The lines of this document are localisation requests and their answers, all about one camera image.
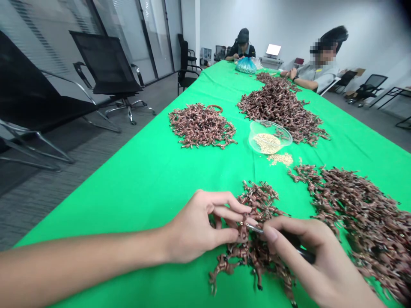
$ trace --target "floor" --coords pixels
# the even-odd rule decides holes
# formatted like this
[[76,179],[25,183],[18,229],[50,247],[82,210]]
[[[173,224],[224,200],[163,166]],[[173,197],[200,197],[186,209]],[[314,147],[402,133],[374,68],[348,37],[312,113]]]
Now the floor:
[[[176,84],[177,75],[174,74],[146,87],[138,99],[159,113],[176,98]],[[348,105],[335,93],[326,93],[325,98],[411,153],[411,131],[394,127],[398,119],[374,108]],[[129,124],[124,110],[110,118],[123,129],[122,134],[93,127],[82,120],[47,134],[76,160],[74,165],[60,163],[63,169],[60,173],[0,161],[0,251],[13,247],[153,116],[150,111],[135,110],[133,118],[136,126]],[[6,154],[18,156],[11,150]]]

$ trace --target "table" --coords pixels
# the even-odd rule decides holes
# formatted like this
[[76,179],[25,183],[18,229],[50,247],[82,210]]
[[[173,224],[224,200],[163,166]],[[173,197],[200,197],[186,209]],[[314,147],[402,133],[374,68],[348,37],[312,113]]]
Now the table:
[[[235,74],[227,61],[205,69],[199,79],[113,155],[66,200],[56,207],[17,246],[62,237],[104,232],[138,231],[169,222],[199,188],[243,193],[242,181],[267,181],[279,193],[274,204],[295,218],[314,214],[304,183],[294,183],[287,168],[270,166],[264,155],[248,145],[250,121],[236,106],[244,93],[263,85],[255,76]],[[310,90],[297,94],[311,101],[308,110],[319,115],[332,140],[320,138],[317,148],[293,143],[288,152],[299,163],[327,164],[359,170],[383,192],[410,210],[408,175],[411,155]],[[237,128],[225,150],[217,147],[181,149],[170,129],[168,113],[201,102],[223,107],[222,116]],[[249,267],[234,275],[220,274],[218,292],[210,295],[208,272],[217,265],[219,247],[186,265],[168,264],[143,269],[81,292],[55,307],[291,307],[280,282],[263,277],[264,291],[256,290]],[[301,285],[295,288],[300,308],[316,307]],[[389,307],[401,307],[385,301]]]
[[385,106],[387,103],[389,103],[393,98],[396,98],[398,95],[411,98],[411,89],[405,89],[405,88],[395,86],[390,91],[388,91],[383,96],[381,96],[378,100],[376,100],[371,106],[369,106],[369,108],[374,106],[380,99],[382,99],[386,95],[391,96],[391,98],[387,100],[384,104],[382,104],[380,107],[378,107],[377,109],[380,109],[381,107]]

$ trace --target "plastic bag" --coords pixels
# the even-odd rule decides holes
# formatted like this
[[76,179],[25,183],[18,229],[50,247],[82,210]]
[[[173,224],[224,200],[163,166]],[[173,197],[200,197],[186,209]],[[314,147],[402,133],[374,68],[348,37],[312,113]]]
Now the plastic bag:
[[257,68],[257,70],[263,69],[263,66],[262,66],[262,64],[261,64],[260,58],[251,57],[251,61],[253,61],[254,65],[255,65],[256,68]]
[[238,61],[235,70],[240,71],[241,73],[255,74],[257,67],[250,58],[244,58]]

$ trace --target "black chair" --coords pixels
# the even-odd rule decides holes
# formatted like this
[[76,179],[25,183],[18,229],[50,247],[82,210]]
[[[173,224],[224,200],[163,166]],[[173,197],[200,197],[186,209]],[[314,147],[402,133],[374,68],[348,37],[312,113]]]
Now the black chair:
[[[183,53],[183,47],[182,47],[182,45],[183,45],[183,42],[186,42],[186,41],[184,40],[184,37],[183,37],[182,34],[177,34],[177,37],[179,38],[181,53]],[[188,66],[192,66],[192,67],[198,67],[198,66],[193,65],[193,62],[196,62],[196,61],[197,61],[196,52],[195,52],[194,50],[192,50],[192,49],[188,49],[188,43],[187,43],[187,51],[185,51],[185,53],[187,53],[187,65],[188,65]]]
[[[120,128],[98,111],[99,106],[81,85],[56,74],[39,70],[1,31],[0,67],[0,125],[7,129],[20,145],[6,139],[3,142],[7,146],[40,161],[42,164],[7,157],[0,157],[0,159],[59,171],[60,167],[58,165],[42,159],[37,154],[68,163],[74,163],[74,159],[47,140],[43,133],[80,117],[83,117],[94,126],[117,133],[121,132]],[[61,96],[43,73],[74,83],[80,87],[90,102]],[[111,124],[111,127],[101,126],[89,121],[85,115],[92,112],[97,112],[104,120]],[[22,133],[35,134],[39,139],[59,152],[61,156],[42,152],[29,146],[20,136]]]
[[375,98],[377,97],[376,93],[380,90],[383,90],[383,88],[379,88],[379,86],[385,81],[387,80],[388,77],[386,76],[382,76],[382,75],[376,75],[373,74],[371,75],[367,81],[362,84],[357,91],[355,91],[355,93],[357,93],[357,95],[354,98],[351,98],[349,100],[347,100],[348,104],[353,104],[356,102],[360,102],[360,104],[358,105],[358,108],[363,107],[363,101],[367,98]]
[[179,70],[178,74],[177,74],[177,96],[180,95],[180,88],[183,88],[183,91],[188,88],[189,86],[191,86],[193,84],[194,81],[196,81],[196,78],[193,77],[186,77],[185,74],[186,73],[194,73],[196,74],[198,77],[200,76],[196,71],[192,71],[192,70],[188,70],[188,61],[187,61],[187,52],[185,52],[188,49],[188,43],[186,41],[183,41],[182,46],[181,46],[181,69]]
[[[70,34],[85,62],[85,64],[82,62],[74,63],[80,78],[89,89],[93,90],[94,94],[108,95],[112,101],[116,101],[117,108],[106,110],[105,115],[107,117],[114,110],[127,109],[130,123],[136,125],[137,123],[133,120],[133,114],[131,113],[132,108],[150,109],[153,115],[156,115],[156,112],[147,107],[144,101],[138,100],[130,103],[128,100],[129,97],[133,97],[143,90],[144,82],[139,68],[128,63],[119,38],[74,31],[70,31]],[[91,87],[90,82],[81,70],[83,65],[88,68],[94,78],[94,88]],[[135,80],[131,67],[135,68],[140,85]]]
[[214,61],[218,62],[226,58],[226,47],[215,45]]
[[344,88],[342,89],[342,91],[339,93],[343,93],[346,86],[350,83],[350,81],[358,74],[358,72],[355,71],[348,71],[346,72],[343,76],[341,76],[341,80],[338,81],[335,84],[335,92],[337,93],[337,89],[341,86],[343,86]]

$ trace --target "finger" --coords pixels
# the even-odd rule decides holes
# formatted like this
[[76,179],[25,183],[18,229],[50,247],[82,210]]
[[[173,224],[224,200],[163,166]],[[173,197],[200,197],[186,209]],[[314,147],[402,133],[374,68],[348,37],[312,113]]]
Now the finger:
[[214,230],[214,247],[223,244],[236,243],[238,240],[238,230],[233,228],[224,228],[221,230]]
[[249,213],[251,208],[238,202],[234,195],[227,192],[209,192],[208,201],[213,205],[225,205],[228,204],[233,211],[237,213]]
[[215,228],[221,229],[223,227],[223,222],[221,221],[221,217],[217,216],[216,214],[213,214],[213,216],[214,216],[214,221],[215,221]]
[[277,216],[265,222],[277,230],[285,230],[298,235],[304,245],[311,248],[318,248],[330,239],[332,231],[322,222],[316,219],[294,219],[286,216]]
[[224,205],[214,207],[213,214],[224,219],[240,222],[243,221],[243,215],[229,209]]
[[315,281],[319,272],[298,253],[297,249],[276,229],[264,224],[264,235],[267,238],[270,252],[277,253],[291,268],[302,284]]
[[234,228],[234,229],[238,228],[238,225],[234,220],[225,219],[225,221],[227,223],[227,226],[229,226],[230,228]]

